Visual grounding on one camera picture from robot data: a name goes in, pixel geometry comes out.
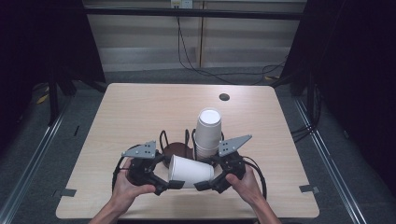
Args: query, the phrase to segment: aluminum floor rail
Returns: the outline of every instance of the aluminum floor rail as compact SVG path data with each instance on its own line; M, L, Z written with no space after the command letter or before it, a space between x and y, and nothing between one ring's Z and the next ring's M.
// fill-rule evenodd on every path
M62 123L64 113L69 107L71 99L72 97L66 98L64 108L59 114L59 117L46 130L40 144L35 150L35 154L33 155L32 159L30 159L14 190L12 190L12 192L8 196L5 204L0 211L1 224L11 223L15 214L17 213L26 192L29 189L30 184L32 183L33 177L35 176L35 173L37 172L40 163L43 161L53 137L57 133Z
M302 116L305 126L308 127L311 122L307 116L306 108L303 101L300 98L295 98L295 104ZM323 160L324 165L326 166L327 171L329 172L330 177L332 178L332 182L337 188L338 193L348 211L350 217L352 218L353 223L355 224L367 224L363 213L357 203L355 197L352 195L349 190L344 178L341 176L334 160L332 159L332 154L327 149L326 145L323 142L319 132L315 129L311 134L312 140L317 147L318 153Z

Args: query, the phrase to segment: tape piece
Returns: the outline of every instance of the tape piece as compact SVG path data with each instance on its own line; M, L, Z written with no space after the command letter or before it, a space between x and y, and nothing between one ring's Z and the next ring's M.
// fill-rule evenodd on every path
M52 197L54 198L62 198L63 196L74 197L76 192L77 192L76 189L57 189L53 192Z
M311 185L303 185L303 186L300 186L299 188L300 188L301 193L307 193L309 191L312 191L314 194L317 194L320 192L318 187L312 187Z

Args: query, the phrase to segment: person's right hand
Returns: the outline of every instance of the person's right hand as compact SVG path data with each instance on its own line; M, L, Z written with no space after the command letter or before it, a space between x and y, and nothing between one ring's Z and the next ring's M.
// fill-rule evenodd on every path
M255 202L262 200L262 192L254 176L253 169L248 165L245 165L245 168L246 172L242 180L233 174L227 174L225 178L246 203L253 205Z

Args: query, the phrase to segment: white paper cup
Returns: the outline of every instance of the white paper cup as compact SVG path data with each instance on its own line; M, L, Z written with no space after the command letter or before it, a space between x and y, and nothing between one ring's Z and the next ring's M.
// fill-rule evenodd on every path
M169 180L185 181L183 189L195 189L195 183L210 181L213 176L213 166L203 162L173 155L169 163Z
M195 129L195 143L202 148L215 148L221 140L221 114L216 108L201 111Z

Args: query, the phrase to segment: wooden table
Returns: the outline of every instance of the wooden table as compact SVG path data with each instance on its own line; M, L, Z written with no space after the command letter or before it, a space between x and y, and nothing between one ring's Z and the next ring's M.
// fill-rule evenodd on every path
M230 100L219 96L227 93ZM199 112L215 107L222 115L225 138L253 137L239 148L262 169L268 202L279 217L316 217L318 206L292 141L274 89L226 85L111 84L91 126L67 184L74 197L62 197L59 218L92 218L111 196L112 172L120 154L131 146L157 140L166 130L169 142L184 142L184 131L196 127ZM154 174L167 181L162 163ZM215 169L215 175L221 168ZM140 195L121 218L215 219L254 218L250 207L231 188L169 189L156 196Z

